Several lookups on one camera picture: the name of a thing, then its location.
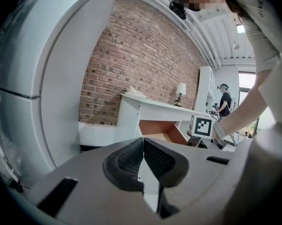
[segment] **open drawer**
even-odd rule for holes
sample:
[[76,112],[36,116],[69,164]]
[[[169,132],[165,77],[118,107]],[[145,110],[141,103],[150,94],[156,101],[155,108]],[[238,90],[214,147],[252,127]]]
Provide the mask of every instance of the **open drawer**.
[[140,120],[139,127],[143,137],[187,145],[188,140],[175,124],[174,121]]

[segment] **headset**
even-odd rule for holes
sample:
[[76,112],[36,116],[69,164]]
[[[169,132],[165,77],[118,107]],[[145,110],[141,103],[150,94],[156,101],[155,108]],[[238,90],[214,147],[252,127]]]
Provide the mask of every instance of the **headset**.
[[169,4],[169,8],[172,12],[174,12],[177,16],[179,16],[182,20],[187,19],[186,12],[184,10],[183,4],[173,0]]
[[173,0],[175,3],[180,3],[182,7],[186,7],[194,12],[199,12],[200,5],[198,3],[189,3],[189,0]]
[[225,83],[222,83],[220,86],[217,87],[217,89],[220,89],[221,87],[225,87],[226,89],[229,89],[229,86]]

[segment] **lamp shade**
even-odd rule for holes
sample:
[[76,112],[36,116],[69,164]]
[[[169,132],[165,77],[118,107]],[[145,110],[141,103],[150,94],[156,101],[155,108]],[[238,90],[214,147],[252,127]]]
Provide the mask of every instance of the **lamp shade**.
[[176,94],[180,94],[180,93],[182,95],[186,95],[186,84],[185,83],[178,84]]

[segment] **black shirt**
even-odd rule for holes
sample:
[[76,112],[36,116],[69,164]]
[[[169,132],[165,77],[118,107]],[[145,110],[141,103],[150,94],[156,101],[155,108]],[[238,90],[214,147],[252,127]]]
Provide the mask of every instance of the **black shirt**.
[[222,115],[222,117],[226,117],[226,116],[230,115],[229,108],[230,108],[230,104],[231,104],[231,98],[230,98],[230,95],[229,95],[228,92],[225,92],[222,95],[222,98],[221,98],[221,101],[220,101],[220,108],[223,105],[223,101],[226,101],[228,106],[225,106],[225,108],[220,112],[220,114]]

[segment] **ceiling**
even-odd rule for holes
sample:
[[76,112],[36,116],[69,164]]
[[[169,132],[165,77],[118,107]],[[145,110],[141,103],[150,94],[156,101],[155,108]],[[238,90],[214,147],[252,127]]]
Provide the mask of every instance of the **ceiling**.
[[144,0],[174,21],[192,39],[206,63],[213,68],[223,65],[255,65],[253,49],[245,33],[238,33],[241,24],[226,4],[193,12],[186,9],[182,20],[168,7],[171,0]]

